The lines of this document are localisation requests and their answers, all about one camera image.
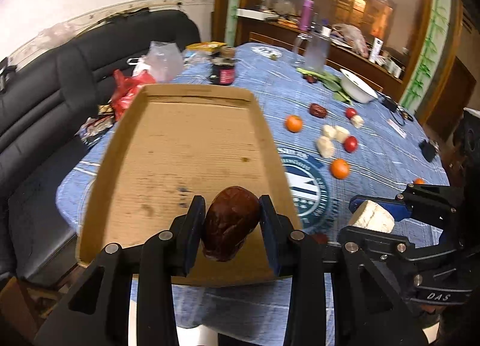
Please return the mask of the white enamel bowl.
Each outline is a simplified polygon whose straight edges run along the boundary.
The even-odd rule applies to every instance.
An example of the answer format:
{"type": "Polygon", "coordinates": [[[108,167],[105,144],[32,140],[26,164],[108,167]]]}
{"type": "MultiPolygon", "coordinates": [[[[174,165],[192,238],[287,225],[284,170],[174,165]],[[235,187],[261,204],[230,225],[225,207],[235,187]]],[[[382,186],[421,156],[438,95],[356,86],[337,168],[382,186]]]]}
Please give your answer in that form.
{"type": "Polygon", "coordinates": [[[345,69],[341,69],[340,72],[342,88],[354,101],[368,104],[377,100],[377,93],[359,76],[345,69]]]}

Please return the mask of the white yam piece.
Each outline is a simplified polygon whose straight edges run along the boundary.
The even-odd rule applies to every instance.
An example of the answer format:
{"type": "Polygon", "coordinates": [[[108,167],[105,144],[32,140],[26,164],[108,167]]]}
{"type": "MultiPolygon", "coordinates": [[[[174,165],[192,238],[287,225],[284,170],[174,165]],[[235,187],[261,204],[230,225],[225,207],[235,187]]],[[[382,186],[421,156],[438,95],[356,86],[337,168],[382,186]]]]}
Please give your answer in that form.
{"type": "Polygon", "coordinates": [[[395,220],[392,215],[380,205],[366,200],[360,205],[360,208],[352,214],[348,225],[383,233],[391,233],[395,226],[395,220]]]}

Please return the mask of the small dark fruits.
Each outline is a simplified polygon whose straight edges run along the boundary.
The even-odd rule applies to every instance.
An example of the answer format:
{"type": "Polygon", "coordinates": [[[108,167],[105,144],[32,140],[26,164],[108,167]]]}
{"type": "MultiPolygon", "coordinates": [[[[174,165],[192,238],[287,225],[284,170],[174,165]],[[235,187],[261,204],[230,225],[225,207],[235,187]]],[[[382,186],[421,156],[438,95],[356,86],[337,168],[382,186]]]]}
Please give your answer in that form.
{"type": "Polygon", "coordinates": [[[305,75],[304,75],[304,79],[305,79],[308,83],[317,83],[317,82],[318,82],[318,77],[315,77],[315,76],[312,75],[312,74],[305,74],[305,75]]]}

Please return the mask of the dark red jujube date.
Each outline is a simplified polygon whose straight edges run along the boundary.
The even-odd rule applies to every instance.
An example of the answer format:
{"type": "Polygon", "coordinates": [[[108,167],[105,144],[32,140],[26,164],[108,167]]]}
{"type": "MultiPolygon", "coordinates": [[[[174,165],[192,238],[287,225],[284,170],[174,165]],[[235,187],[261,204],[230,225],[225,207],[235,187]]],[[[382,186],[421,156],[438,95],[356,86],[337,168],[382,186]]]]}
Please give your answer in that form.
{"type": "Polygon", "coordinates": [[[258,197],[239,186],[225,188],[211,203],[202,224],[203,255],[213,261],[230,261],[259,222],[258,197]]]}

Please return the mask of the clear plastic bag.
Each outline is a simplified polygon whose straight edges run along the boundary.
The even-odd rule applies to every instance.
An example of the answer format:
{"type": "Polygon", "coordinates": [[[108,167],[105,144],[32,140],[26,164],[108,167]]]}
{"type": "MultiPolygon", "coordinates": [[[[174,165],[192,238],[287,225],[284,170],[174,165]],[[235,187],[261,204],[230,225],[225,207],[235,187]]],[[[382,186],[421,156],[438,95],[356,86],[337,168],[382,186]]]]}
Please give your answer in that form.
{"type": "Polygon", "coordinates": [[[146,55],[128,59],[133,76],[143,73],[157,83],[168,83],[184,70],[184,59],[175,43],[151,41],[146,55]]]}

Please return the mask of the yellow packet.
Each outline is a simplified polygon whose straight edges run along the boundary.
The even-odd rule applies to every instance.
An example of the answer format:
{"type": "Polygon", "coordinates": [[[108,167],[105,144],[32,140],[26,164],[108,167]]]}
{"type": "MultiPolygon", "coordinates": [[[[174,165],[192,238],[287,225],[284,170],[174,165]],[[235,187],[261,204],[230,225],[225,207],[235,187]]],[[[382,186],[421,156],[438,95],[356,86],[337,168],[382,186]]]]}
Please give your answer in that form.
{"type": "Polygon", "coordinates": [[[218,53],[225,46],[226,46],[226,43],[224,42],[209,41],[209,42],[189,44],[185,48],[192,52],[204,52],[206,54],[211,55],[214,53],[218,53]]]}

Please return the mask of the snack wrapper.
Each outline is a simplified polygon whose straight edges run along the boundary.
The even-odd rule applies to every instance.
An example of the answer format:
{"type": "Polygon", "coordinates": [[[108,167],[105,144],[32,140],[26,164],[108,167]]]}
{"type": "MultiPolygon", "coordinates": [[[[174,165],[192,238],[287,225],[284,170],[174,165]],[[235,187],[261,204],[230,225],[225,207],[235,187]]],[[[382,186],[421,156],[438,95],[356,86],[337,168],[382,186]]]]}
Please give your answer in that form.
{"type": "Polygon", "coordinates": [[[88,118],[77,132],[81,142],[93,147],[114,126],[114,109],[110,105],[99,105],[97,116],[88,118]]]}

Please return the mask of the white yam chunk far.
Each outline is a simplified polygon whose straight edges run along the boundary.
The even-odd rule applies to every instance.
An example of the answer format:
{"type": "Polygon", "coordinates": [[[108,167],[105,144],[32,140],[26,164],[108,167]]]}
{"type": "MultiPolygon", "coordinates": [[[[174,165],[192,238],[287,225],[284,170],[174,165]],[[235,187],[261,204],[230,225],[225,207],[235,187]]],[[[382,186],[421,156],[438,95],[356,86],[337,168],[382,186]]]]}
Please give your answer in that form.
{"type": "Polygon", "coordinates": [[[350,121],[355,128],[361,128],[365,124],[364,119],[360,117],[359,114],[356,114],[353,117],[351,117],[350,121]]]}

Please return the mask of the red cherry tomato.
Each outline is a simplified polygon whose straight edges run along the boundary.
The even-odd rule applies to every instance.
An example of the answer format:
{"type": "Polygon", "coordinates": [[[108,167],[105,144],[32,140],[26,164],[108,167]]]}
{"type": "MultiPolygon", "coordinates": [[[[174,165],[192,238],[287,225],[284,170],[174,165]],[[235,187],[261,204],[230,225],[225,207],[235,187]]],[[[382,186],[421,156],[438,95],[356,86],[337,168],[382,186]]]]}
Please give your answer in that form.
{"type": "Polygon", "coordinates": [[[358,141],[354,136],[348,136],[343,142],[343,148],[346,152],[355,152],[358,148],[358,141]]]}
{"type": "Polygon", "coordinates": [[[354,116],[357,115],[357,112],[354,108],[347,108],[345,110],[345,116],[348,118],[348,119],[352,119],[354,116]]]}

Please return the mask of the wooden cabinet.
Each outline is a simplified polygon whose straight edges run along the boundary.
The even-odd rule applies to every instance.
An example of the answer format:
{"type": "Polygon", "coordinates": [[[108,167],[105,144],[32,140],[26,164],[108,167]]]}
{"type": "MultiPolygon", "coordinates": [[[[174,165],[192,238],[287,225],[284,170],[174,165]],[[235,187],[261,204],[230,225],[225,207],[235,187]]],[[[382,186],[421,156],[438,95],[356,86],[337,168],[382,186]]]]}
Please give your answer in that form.
{"type": "Polygon", "coordinates": [[[414,113],[437,112],[461,39],[461,0],[312,0],[307,32],[299,30],[305,0],[215,0],[212,37],[292,50],[300,33],[329,27],[328,61],[348,69],[414,113]]]}

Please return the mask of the glass mug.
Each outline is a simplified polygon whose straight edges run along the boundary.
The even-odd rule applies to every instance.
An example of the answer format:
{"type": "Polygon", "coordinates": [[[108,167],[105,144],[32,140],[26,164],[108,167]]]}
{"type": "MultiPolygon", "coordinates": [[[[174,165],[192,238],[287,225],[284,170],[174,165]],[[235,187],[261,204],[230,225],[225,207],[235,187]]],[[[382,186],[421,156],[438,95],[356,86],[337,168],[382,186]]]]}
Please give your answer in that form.
{"type": "Polygon", "coordinates": [[[292,49],[294,67],[323,72],[329,53],[330,32],[328,27],[323,27],[321,32],[300,33],[292,49]]]}

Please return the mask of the purple thermos bottle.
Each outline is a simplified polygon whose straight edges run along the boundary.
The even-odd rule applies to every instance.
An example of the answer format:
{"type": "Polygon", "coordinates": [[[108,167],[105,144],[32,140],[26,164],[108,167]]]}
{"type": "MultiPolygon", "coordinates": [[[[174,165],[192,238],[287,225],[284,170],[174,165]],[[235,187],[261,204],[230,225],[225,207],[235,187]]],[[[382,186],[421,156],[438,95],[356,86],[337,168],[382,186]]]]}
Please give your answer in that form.
{"type": "Polygon", "coordinates": [[[307,32],[314,13],[314,1],[305,0],[302,6],[300,20],[298,22],[298,29],[301,32],[307,32]]]}

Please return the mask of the white yam chunk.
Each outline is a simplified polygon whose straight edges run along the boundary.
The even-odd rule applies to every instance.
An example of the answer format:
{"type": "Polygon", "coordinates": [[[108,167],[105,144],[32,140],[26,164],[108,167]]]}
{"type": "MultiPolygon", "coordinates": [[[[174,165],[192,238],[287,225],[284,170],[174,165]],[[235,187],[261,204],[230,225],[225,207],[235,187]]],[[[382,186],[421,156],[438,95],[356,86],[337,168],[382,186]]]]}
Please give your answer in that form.
{"type": "Polygon", "coordinates": [[[351,117],[350,121],[355,128],[361,128],[365,124],[364,119],[360,117],[359,114],[356,114],[353,117],[351,117]]]}
{"type": "Polygon", "coordinates": [[[335,129],[334,138],[338,141],[338,143],[343,144],[345,140],[350,136],[349,130],[340,126],[335,126],[334,129],[335,129]]]}
{"type": "Polygon", "coordinates": [[[337,130],[335,127],[332,127],[330,125],[324,125],[322,127],[322,135],[325,137],[328,137],[330,139],[335,139],[337,134],[337,130]]]}
{"type": "Polygon", "coordinates": [[[316,147],[320,156],[325,159],[332,158],[335,155],[335,146],[328,136],[320,136],[316,141],[316,147]]]}

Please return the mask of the red plastic bag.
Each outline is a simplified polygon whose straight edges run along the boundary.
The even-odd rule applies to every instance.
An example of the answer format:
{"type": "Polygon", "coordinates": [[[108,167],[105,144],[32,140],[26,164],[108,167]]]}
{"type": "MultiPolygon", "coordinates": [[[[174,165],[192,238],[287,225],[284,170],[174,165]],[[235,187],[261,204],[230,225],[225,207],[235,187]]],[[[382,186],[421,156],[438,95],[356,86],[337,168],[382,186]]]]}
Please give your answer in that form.
{"type": "Polygon", "coordinates": [[[125,76],[120,70],[115,70],[113,77],[116,88],[110,105],[114,110],[115,120],[119,121],[140,90],[146,84],[155,83],[155,79],[146,70],[134,76],[125,76]]]}

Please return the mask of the green leafy vegetable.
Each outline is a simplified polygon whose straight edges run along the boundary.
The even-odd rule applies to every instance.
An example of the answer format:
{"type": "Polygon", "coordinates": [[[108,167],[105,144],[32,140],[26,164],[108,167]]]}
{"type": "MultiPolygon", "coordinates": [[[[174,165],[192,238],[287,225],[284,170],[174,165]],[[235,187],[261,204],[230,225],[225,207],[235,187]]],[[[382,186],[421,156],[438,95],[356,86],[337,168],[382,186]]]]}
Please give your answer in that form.
{"type": "Polygon", "coordinates": [[[304,77],[305,74],[312,74],[315,77],[318,77],[318,83],[322,83],[325,88],[327,88],[332,93],[332,97],[339,102],[346,103],[351,105],[352,99],[348,94],[343,90],[341,85],[341,79],[335,75],[330,74],[327,71],[317,73],[315,71],[305,70],[297,67],[296,70],[304,77]]]}

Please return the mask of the orange tangerine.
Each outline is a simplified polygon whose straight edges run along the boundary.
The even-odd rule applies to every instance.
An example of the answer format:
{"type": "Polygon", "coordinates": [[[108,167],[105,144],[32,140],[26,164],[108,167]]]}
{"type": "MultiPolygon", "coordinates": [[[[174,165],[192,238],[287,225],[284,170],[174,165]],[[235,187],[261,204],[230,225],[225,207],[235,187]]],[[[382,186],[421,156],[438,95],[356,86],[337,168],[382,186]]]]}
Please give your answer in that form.
{"type": "Polygon", "coordinates": [[[331,175],[336,179],[345,179],[350,175],[350,165],[343,159],[335,159],[329,167],[331,175]]]}
{"type": "Polygon", "coordinates": [[[285,127],[292,133],[298,133],[303,129],[303,120],[298,115],[289,115],[286,118],[285,127]]]}

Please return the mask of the red jujube on table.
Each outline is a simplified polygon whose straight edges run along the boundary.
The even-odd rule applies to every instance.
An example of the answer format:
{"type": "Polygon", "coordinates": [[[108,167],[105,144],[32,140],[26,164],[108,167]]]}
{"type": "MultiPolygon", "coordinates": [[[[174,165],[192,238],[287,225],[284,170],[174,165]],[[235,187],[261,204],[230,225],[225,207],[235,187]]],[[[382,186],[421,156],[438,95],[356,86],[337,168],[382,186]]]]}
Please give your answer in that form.
{"type": "Polygon", "coordinates": [[[325,107],[312,103],[308,109],[309,113],[319,119],[324,119],[328,115],[328,111],[325,107]]]}

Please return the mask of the dark jar with cork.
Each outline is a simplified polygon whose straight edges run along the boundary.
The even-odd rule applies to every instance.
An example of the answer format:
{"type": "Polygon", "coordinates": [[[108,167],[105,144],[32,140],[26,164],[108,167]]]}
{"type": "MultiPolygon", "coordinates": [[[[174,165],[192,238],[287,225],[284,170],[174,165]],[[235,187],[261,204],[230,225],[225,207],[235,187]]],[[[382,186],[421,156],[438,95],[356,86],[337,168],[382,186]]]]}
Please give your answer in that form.
{"type": "Polygon", "coordinates": [[[235,48],[223,46],[211,60],[209,81],[220,86],[229,86],[235,80],[235,48]]]}

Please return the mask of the black leather sofa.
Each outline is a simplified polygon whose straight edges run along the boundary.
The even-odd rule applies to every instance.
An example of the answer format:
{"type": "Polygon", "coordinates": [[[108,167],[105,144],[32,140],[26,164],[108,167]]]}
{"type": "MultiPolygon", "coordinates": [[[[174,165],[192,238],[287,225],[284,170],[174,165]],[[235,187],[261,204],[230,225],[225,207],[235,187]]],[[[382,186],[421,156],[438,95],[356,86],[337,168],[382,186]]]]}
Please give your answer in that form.
{"type": "Polygon", "coordinates": [[[115,90],[115,70],[151,42],[197,43],[180,10],[119,16],[42,54],[1,93],[1,278],[55,286],[77,263],[76,229],[55,203],[58,186],[87,147],[77,131],[115,90]]]}

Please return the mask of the blue plaid tablecloth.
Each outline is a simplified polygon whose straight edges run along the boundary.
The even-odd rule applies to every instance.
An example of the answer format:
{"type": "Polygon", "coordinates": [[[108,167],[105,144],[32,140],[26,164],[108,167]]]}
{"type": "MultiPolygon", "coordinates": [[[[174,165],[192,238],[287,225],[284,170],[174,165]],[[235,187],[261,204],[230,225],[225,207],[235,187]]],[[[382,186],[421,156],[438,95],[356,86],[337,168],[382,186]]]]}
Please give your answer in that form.
{"type": "Polygon", "coordinates": [[[80,230],[77,256],[89,263],[108,243],[143,243],[183,214],[239,186],[272,198],[296,227],[334,239],[355,195],[394,197],[409,183],[445,184],[439,161],[419,148],[416,122],[399,129],[378,101],[337,100],[340,72],[307,80],[285,49],[244,44],[235,78],[208,83],[200,63],[173,84],[143,90],[72,169],[57,191],[67,222],[80,230]]]}

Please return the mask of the cardboard tray box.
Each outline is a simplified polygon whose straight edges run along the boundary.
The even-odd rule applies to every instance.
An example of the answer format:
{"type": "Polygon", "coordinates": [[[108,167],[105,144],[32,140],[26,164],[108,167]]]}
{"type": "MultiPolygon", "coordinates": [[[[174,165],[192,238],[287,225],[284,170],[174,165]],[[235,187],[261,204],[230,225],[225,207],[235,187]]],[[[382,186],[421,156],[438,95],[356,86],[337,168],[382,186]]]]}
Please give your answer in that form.
{"type": "Polygon", "coordinates": [[[230,186],[270,197],[300,221],[285,169],[254,95],[204,84],[145,86],[115,130],[89,195],[76,257],[88,266],[110,243],[144,243],[230,186]]]}

